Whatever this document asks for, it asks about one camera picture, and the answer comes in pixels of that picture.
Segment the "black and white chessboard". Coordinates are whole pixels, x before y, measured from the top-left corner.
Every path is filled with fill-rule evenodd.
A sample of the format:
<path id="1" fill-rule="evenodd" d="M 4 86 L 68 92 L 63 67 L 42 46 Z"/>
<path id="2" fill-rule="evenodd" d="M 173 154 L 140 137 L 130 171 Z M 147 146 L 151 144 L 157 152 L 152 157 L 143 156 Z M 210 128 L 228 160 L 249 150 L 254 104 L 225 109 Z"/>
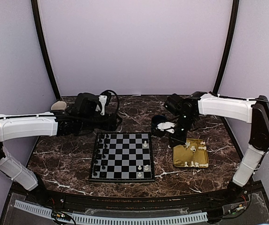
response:
<path id="1" fill-rule="evenodd" d="M 110 183 L 154 182 L 151 133 L 97 133 L 89 181 Z"/>

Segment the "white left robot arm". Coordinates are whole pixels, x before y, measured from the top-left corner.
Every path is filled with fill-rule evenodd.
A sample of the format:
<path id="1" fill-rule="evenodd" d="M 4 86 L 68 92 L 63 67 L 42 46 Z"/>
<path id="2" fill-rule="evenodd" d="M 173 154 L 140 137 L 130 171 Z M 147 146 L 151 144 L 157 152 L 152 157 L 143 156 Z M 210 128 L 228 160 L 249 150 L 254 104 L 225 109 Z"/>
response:
<path id="1" fill-rule="evenodd" d="M 0 171 L 19 183 L 40 204 L 50 201 L 50 193 L 40 176 L 28 170 L 14 158 L 3 143 L 8 140 L 35 136 L 78 135 L 85 130 L 115 131 L 122 123 L 117 113 L 95 112 L 91 117 L 69 115 L 64 110 L 38 114 L 0 114 Z"/>

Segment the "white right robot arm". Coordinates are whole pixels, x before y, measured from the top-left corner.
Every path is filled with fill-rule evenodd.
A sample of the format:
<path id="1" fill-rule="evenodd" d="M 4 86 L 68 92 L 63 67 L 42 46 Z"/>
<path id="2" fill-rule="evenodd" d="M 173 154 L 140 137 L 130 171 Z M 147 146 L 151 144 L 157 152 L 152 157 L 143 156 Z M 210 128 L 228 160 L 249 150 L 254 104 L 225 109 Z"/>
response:
<path id="1" fill-rule="evenodd" d="M 269 151 L 269 104 L 265 96 L 235 98 L 197 91 L 187 97 L 172 94 L 165 108 L 178 117 L 174 132 L 169 136 L 170 147 L 184 145 L 187 133 L 200 115 L 215 115 L 251 124 L 250 140 L 243 159 L 232 177 L 231 186 L 224 192 L 224 200 L 234 203 L 242 195 L 243 187 Z"/>

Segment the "grey ceramic cup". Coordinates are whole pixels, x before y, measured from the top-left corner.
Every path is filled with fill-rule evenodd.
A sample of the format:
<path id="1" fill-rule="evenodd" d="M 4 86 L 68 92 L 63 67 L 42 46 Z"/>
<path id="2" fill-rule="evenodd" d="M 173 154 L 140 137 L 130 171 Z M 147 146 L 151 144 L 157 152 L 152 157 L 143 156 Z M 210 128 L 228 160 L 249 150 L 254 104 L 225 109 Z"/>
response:
<path id="1" fill-rule="evenodd" d="M 57 101 L 51 106 L 51 111 L 55 110 L 65 110 L 67 108 L 67 103 L 64 101 Z"/>

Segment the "dark blue enamel mug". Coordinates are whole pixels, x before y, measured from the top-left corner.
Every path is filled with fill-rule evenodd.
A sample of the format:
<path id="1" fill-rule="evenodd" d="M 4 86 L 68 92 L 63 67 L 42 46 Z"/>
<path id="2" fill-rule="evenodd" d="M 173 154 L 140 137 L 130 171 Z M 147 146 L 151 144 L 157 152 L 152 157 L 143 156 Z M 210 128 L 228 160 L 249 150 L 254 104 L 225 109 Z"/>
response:
<path id="1" fill-rule="evenodd" d="M 151 119 L 151 134 L 156 137 L 165 136 L 165 131 L 161 131 L 157 128 L 160 123 L 168 121 L 167 117 L 164 115 L 155 115 Z"/>

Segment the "gold metal tray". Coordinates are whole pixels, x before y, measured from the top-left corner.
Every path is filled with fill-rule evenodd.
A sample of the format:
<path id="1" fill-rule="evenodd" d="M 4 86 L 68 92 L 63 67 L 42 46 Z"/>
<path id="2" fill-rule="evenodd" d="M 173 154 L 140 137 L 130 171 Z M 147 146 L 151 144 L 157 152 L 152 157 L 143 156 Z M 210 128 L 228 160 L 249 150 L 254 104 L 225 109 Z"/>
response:
<path id="1" fill-rule="evenodd" d="M 185 162 L 198 162 L 200 164 L 209 164 L 207 150 L 198 149 L 200 142 L 205 142 L 201 139 L 187 139 L 186 142 L 194 143 L 196 147 L 195 152 L 191 152 L 185 148 L 185 145 L 178 145 L 173 150 L 173 165 L 175 167 L 184 167 Z"/>

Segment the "black front rail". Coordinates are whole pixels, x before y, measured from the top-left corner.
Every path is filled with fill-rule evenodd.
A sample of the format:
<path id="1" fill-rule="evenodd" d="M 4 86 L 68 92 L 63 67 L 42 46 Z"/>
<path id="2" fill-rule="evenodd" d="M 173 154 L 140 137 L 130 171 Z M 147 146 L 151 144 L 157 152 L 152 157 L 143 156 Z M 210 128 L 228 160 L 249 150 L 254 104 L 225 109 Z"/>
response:
<path id="1" fill-rule="evenodd" d="M 222 207 L 233 203 L 247 206 L 251 193 L 263 189 L 257 181 L 248 184 L 240 193 L 228 190 L 225 184 L 206 179 L 180 180 L 158 179 L 152 183 L 101 183 L 61 184 L 56 180 L 46 182 L 43 194 L 31 194 L 14 183 L 11 194 L 19 194 L 25 200 L 41 206 L 62 210 L 87 208 L 107 210 L 165 210 L 177 207 L 222 212 Z"/>

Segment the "black right frame post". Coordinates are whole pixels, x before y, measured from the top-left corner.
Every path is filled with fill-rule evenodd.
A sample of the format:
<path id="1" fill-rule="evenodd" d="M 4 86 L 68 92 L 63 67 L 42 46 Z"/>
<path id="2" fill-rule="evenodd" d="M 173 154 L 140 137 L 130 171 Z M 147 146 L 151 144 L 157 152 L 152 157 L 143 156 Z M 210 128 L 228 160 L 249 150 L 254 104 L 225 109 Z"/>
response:
<path id="1" fill-rule="evenodd" d="M 227 37 L 225 40 L 225 46 L 224 46 L 224 50 L 223 50 L 223 54 L 222 54 L 222 58 L 221 58 L 220 67 L 219 67 L 217 77 L 215 80 L 215 84 L 214 84 L 214 88 L 213 88 L 213 92 L 215 94 L 218 94 L 218 92 L 219 92 L 219 89 L 220 89 L 221 84 L 222 84 L 223 76 L 224 76 L 224 73 L 226 70 L 229 54 L 231 51 L 233 36 L 234 36 L 234 32 L 235 32 L 236 22 L 237 22 L 238 8 L 239 8 L 239 0 L 233 0 Z"/>

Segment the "black frame post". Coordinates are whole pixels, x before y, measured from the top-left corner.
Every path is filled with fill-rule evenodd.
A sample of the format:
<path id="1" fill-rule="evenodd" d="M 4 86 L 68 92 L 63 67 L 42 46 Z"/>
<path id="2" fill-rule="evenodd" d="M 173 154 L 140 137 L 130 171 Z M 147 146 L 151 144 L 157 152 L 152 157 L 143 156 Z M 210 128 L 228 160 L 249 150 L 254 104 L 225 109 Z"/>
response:
<path id="1" fill-rule="evenodd" d="M 34 19 L 34 23 L 35 23 L 36 33 L 37 33 L 37 37 L 38 37 L 38 42 L 39 42 L 39 46 L 40 46 L 40 51 L 41 51 L 41 54 L 43 57 L 47 76 L 48 76 L 49 82 L 51 84 L 55 99 L 59 100 L 61 98 L 61 95 L 59 92 L 57 82 L 55 80 L 54 72 L 52 69 L 51 61 L 50 61 L 47 46 L 46 46 L 46 41 L 45 41 L 45 36 L 44 36 L 44 32 L 43 32 L 43 26 L 42 26 L 41 17 L 40 17 L 39 6 L 38 6 L 38 0 L 31 0 L 31 8 L 32 8 L 32 14 L 33 14 L 33 19 Z"/>
<path id="2" fill-rule="evenodd" d="M 236 22 L 237 22 L 238 8 L 239 8 L 239 0 L 233 0 L 227 37 L 225 40 L 225 46 L 224 46 L 224 50 L 223 50 L 223 54 L 222 54 L 222 58 L 221 58 L 220 67 L 219 67 L 217 77 L 215 80 L 215 84 L 214 84 L 214 88 L 213 88 L 213 92 L 215 94 L 218 94 L 218 92 L 219 92 L 219 89 L 220 89 L 221 84 L 222 84 L 223 76 L 224 76 L 224 73 L 226 70 L 229 54 L 231 51 L 233 36 L 234 36 L 234 32 L 235 32 Z"/>

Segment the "black left frame post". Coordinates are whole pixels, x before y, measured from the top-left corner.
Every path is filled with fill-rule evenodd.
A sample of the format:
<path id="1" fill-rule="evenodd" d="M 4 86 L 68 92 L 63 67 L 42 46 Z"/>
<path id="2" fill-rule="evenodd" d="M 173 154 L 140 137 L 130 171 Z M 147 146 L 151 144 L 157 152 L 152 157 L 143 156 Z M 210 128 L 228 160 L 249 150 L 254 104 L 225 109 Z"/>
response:
<path id="1" fill-rule="evenodd" d="M 37 37 L 38 37 L 38 42 L 39 42 L 39 46 L 40 46 L 40 51 L 41 51 L 41 54 L 43 57 L 47 76 L 48 76 L 49 82 L 51 84 L 55 99 L 59 100 L 61 98 L 61 95 L 59 92 L 57 82 L 55 80 L 54 72 L 52 69 L 51 61 L 50 61 L 47 46 L 46 46 L 46 41 L 45 41 L 45 36 L 44 36 L 44 32 L 43 32 L 43 26 L 42 26 L 41 17 L 40 17 L 39 6 L 38 6 L 38 0 L 31 0 L 31 8 L 32 8 L 32 14 L 33 14 L 33 19 L 34 19 L 34 23 L 35 23 L 36 33 L 37 33 Z"/>

